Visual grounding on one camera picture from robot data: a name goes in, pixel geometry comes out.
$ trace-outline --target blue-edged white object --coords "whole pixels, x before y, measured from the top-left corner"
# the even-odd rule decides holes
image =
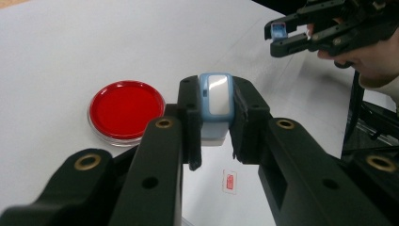
[[[229,73],[203,73],[199,76],[204,146],[219,146],[234,118],[233,82]]]
[[[285,40],[288,38],[287,29],[284,22],[272,23],[270,34],[273,40]]]

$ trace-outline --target white table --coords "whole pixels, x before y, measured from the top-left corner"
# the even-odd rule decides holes
[[[351,70],[302,52],[273,58],[263,27],[281,16],[248,0],[41,0],[0,9],[0,212],[33,202],[51,175],[99,140],[87,121],[102,87],[138,80],[176,103],[179,81],[207,72],[250,80],[275,117],[301,122],[340,156]],[[273,225],[256,166],[231,158],[230,137],[184,168],[183,216],[194,225]],[[237,173],[235,195],[221,189]]]

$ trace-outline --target person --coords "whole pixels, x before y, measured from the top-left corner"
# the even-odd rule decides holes
[[[308,24],[309,34],[313,24]],[[353,62],[352,67],[359,73],[359,84],[368,90],[391,96],[396,103],[399,117],[399,28],[388,40],[365,46],[338,56],[330,56],[326,51],[318,51],[318,57],[344,64]]]

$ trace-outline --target petri dish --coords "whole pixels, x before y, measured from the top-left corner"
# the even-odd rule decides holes
[[[148,84],[119,81],[102,88],[88,108],[88,122],[104,141],[121,147],[139,144],[147,123],[163,116],[165,101]]]

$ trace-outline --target brass screw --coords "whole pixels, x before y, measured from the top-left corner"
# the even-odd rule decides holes
[[[383,156],[378,156],[378,155],[369,155],[366,158],[367,163],[382,171],[386,172],[394,172],[396,170],[396,166],[392,161],[390,161],[389,158],[383,157]]]
[[[80,171],[91,170],[97,167],[100,162],[101,157],[99,155],[97,155],[96,153],[88,153],[76,160],[74,167]]]
[[[173,121],[166,120],[166,119],[161,119],[156,122],[156,127],[161,128],[161,129],[168,129],[173,125]]]
[[[277,121],[277,125],[283,129],[294,129],[295,125],[291,121],[287,120],[279,120]]]

